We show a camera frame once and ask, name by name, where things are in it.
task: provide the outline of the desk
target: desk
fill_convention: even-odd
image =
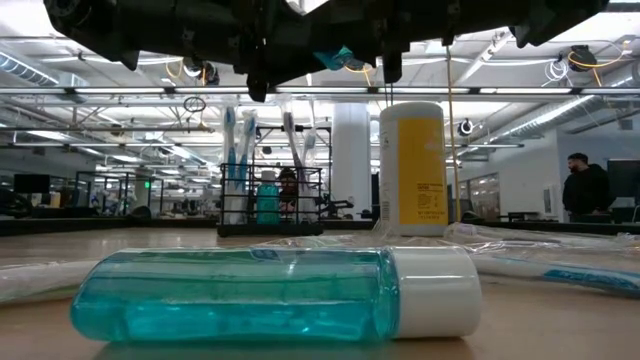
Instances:
[[[215,230],[121,229],[7,237],[0,264],[101,258],[118,248],[216,246]],[[7,360],[602,360],[637,357],[640,302],[563,285],[483,281],[478,331],[465,339],[398,341],[383,346],[263,344],[108,345],[72,328],[69,300],[0,307],[0,349]]]
[[[632,359],[640,303],[565,287],[483,284],[478,331],[465,339],[397,341],[382,346],[222,347],[211,344],[108,345],[78,335],[69,301],[0,308],[3,359],[60,360],[602,360]]]

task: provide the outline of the black jacket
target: black jacket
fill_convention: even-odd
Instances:
[[[562,202],[572,214],[605,211],[614,200],[609,189],[609,176],[600,165],[589,165],[588,169],[569,175],[564,182]]]

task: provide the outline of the yellow label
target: yellow label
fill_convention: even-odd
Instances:
[[[401,225],[447,225],[442,121],[398,120],[398,211]]]

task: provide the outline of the plastic bottle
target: plastic bottle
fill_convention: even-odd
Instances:
[[[258,186],[257,207],[258,224],[279,224],[280,223],[280,198],[278,187],[275,184],[276,173],[273,171],[262,172],[263,182]]]
[[[480,285],[460,248],[123,250],[75,296],[102,341],[380,341],[462,336]]]
[[[442,237],[449,224],[443,119],[433,103],[380,113],[380,219],[393,234]]]

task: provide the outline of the computer monitor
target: computer monitor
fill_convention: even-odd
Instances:
[[[49,193],[51,177],[42,174],[14,174],[13,192],[18,194],[45,194]]]
[[[640,199],[640,160],[609,160],[607,172],[612,195]]]

